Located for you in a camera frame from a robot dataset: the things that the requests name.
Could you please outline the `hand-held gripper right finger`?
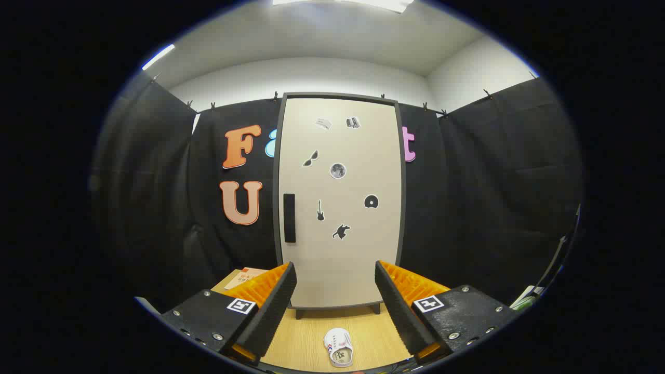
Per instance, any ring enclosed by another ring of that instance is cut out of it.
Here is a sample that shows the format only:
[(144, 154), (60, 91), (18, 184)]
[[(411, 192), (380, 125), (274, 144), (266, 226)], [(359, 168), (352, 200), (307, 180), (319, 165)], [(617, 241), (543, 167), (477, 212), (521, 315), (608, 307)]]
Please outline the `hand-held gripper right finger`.
[(375, 284), (409, 354), (429, 364), (498, 334), (517, 311), (473, 286), (449, 288), (378, 260)]

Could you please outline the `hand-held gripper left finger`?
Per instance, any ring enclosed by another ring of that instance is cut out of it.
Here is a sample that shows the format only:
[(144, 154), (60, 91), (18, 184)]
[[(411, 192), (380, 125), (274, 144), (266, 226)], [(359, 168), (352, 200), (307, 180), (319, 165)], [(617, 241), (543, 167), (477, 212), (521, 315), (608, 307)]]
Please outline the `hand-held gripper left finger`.
[(296, 284), (290, 261), (223, 292), (204, 289), (161, 317), (209, 350), (256, 364), (268, 352)]

